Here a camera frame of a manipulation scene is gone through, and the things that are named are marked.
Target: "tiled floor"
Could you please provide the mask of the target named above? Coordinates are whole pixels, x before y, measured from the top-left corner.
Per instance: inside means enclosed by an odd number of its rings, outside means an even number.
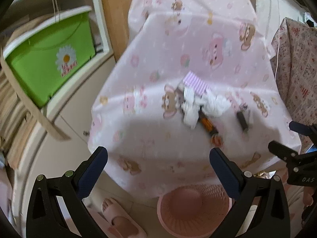
[[[157,198],[149,200],[136,200],[129,193],[121,189],[105,172],[103,172],[94,189],[90,194],[90,202],[93,208],[101,211],[101,204],[104,198],[112,197],[128,212],[128,214],[146,231],[150,238],[173,238],[160,224],[156,213]],[[254,207],[241,227],[239,234],[248,228],[255,213]]]

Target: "metal screw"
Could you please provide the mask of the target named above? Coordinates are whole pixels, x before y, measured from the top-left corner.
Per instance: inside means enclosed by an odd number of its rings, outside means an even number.
[[[280,181],[280,180],[281,180],[279,176],[273,176],[273,179],[274,179],[275,181]]]
[[[248,177],[248,178],[252,177],[252,173],[249,171],[245,171],[243,174],[245,177]]]
[[[43,178],[44,178],[44,175],[39,175],[36,179],[37,179],[38,181],[41,181],[41,180],[43,180]]]
[[[66,173],[65,173],[65,176],[66,177],[71,177],[73,175],[74,171],[72,170],[68,170]]]

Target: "pink plastic basket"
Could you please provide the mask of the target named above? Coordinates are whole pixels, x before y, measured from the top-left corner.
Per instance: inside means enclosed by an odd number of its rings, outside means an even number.
[[[179,187],[159,198],[157,213],[162,226],[178,238],[211,235],[231,208],[222,185]]]

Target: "cabinet door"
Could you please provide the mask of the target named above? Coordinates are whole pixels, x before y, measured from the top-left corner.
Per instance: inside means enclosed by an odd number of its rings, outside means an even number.
[[[57,141],[47,134],[40,144],[25,183],[21,210],[23,232],[25,232],[27,210],[36,177],[41,174],[47,178],[60,177],[68,170],[76,170],[81,162],[91,156],[87,144],[72,131],[60,116],[56,119],[55,124],[71,139]]]
[[[114,66],[115,59],[111,57],[86,80],[61,111],[63,119],[86,143],[92,121],[91,107]]]

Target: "cartoon print tablecloth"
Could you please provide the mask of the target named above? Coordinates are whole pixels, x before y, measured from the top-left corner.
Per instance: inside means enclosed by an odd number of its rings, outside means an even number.
[[[300,150],[249,0],[133,0],[129,26],[135,37],[93,105],[88,142],[91,152],[107,148],[105,171],[123,189],[149,198],[219,182],[209,135],[185,126],[177,105],[175,89],[189,71],[231,102],[211,119],[223,140],[213,143],[243,170],[278,160],[271,140]],[[236,112],[246,106],[252,127],[243,133]]]

